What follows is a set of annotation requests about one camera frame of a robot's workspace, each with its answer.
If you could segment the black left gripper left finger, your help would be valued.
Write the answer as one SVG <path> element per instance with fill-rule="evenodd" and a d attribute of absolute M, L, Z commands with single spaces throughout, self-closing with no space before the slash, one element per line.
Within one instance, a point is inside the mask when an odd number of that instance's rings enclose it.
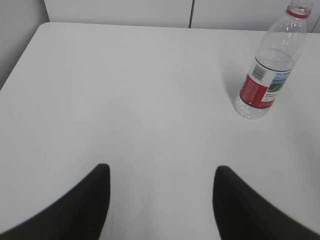
<path fill-rule="evenodd" d="M 110 205 L 110 167 L 98 164 L 46 209 L 1 233 L 2 240 L 98 240 Z"/>

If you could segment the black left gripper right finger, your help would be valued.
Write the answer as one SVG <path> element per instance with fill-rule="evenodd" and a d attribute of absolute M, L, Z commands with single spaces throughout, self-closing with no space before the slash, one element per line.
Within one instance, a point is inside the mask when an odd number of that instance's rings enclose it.
<path fill-rule="evenodd" d="M 318 240 L 320 235 L 295 221 L 254 191 L 230 167 L 215 170 L 212 206 L 223 240 Z"/>

